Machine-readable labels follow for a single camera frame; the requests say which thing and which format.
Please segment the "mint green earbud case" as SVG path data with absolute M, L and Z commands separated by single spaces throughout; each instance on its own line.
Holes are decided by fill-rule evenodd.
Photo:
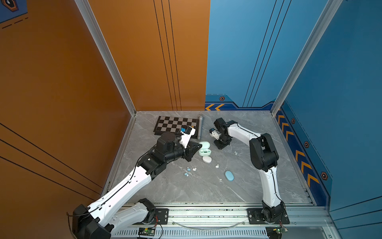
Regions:
M 210 150 L 210 143 L 208 141 L 201 141 L 199 144 L 202 145 L 201 149 L 199 150 L 200 156 L 210 156 L 211 150 Z

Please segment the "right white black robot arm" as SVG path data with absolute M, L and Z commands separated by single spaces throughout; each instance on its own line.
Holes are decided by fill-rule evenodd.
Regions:
M 234 120 L 226 122 L 223 118 L 218 118 L 214 126 L 215 129 L 210 129 L 210 135 L 215 138 L 214 144 L 218 149 L 230 145 L 233 138 L 249 146 L 250 159 L 260 174 L 263 189 L 262 220 L 269 224 L 281 224 L 287 213 L 278 188 L 279 154 L 272 137 L 268 133 L 260 134 L 246 129 Z

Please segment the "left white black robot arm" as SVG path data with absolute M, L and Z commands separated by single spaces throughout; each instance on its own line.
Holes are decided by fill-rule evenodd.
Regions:
M 202 145 L 190 138 L 189 134 L 177 138 L 174 133 L 163 133 L 156 144 L 138 158 L 134 169 L 121 182 L 98 200 L 88 206 L 79 205 L 67 216 L 72 237 L 110 239 L 134 224 L 155 223 L 156 207 L 148 199 L 141 199 L 125 210 L 122 206 L 169 163 L 180 158 L 191 161 Z

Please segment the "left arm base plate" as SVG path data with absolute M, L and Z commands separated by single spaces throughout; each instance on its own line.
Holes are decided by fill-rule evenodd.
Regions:
M 135 223 L 134 225 L 154 225 L 159 222 L 161 225 L 168 224 L 169 219 L 169 209 L 168 208 L 159 208 L 155 209 L 153 216 L 149 216 L 149 219 L 145 219 L 143 222 Z

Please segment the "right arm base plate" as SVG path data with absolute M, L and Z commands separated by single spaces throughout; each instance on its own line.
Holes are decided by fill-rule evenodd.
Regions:
M 286 210 L 275 216 L 271 216 L 270 213 L 264 212 L 260 208 L 248 208 L 246 210 L 249 224 L 251 225 L 289 225 L 290 220 Z

